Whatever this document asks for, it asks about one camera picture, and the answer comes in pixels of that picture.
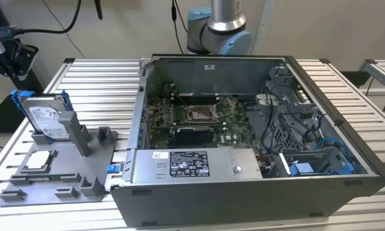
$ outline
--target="metal frame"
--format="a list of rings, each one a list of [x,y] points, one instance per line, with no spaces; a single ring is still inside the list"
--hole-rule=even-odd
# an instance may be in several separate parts
[[[367,59],[359,71],[368,72],[373,78],[385,86],[385,60]]]
[[[320,60],[297,60],[297,63],[385,164],[385,114],[364,97],[360,90],[349,84],[331,64],[324,64]],[[113,162],[123,162],[127,159],[127,137],[135,93],[137,91],[129,79],[137,79],[139,77],[137,60],[76,60],[72,64],[61,66],[45,91],[55,92],[61,87],[69,88],[73,92],[72,103],[75,109],[79,108],[80,122],[91,127],[96,127],[99,124],[111,125],[119,131],[120,141]],[[97,83],[97,89],[83,89],[95,86],[92,83]],[[0,191],[3,187],[5,188],[5,180],[16,169],[12,166],[21,163],[23,154],[29,150],[32,144],[31,130],[32,127],[24,121],[0,153]],[[40,205],[21,208],[0,207],[0,230],[41,229],[43,223],[53,230],[127,228],[111,195],[99,203]],[[272,228],[291,231],[315,231],[317,229],[337,231],[385,230],[385,187],[372,197],[353,199],[328,218],[277,220],[176,229],[215,231],[271,230]]]

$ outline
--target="white wall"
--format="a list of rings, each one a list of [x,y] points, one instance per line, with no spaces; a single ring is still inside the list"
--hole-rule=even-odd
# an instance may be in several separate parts
[[[341,70],[385,59],[385,0],[276,0],[255,52],[328,58]]]
[[[93,0],[84,0],[71,38],[87,58],[140,58],[152,53],[180,53],[175,39],[171,0],[103,0],[104,20],[97,18]],[[192,7],[207,6],[211,0],[179,0],[187,20]],[[1,8],[12,24],[23,28],[60,30],[41,0],[1,0]],[[68,27],[76,0],[47,0],[64,27]],[[247,28],[259,28],[263,0],[244,0],[243,12],[248,17]],[[185,47],[187,34],[181,22],[179,35]],[[35,71],[47,85],[65,58],[80,58],[65,35],[25,34],[23,42],[40,48]]]

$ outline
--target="warning label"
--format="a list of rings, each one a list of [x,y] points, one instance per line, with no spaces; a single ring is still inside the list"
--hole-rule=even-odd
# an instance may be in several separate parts
[[[172,177],[209,177],[211,166],[207,152],[171,152]]]

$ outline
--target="circuit board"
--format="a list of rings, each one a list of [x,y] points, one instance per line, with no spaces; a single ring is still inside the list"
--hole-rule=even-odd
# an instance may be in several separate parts
[[[187,99],[181,104],[169,99],[152,102],[147,119],[151,149],[259,146],[239,98],[220,97],[213,104],[192,105]]]

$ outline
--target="screw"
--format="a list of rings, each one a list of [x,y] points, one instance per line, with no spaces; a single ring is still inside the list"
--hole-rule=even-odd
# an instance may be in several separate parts
[[[241,167],[240,166],[233,166],[232,170],[233,170],[235,174],[239,174],[241,172]]]

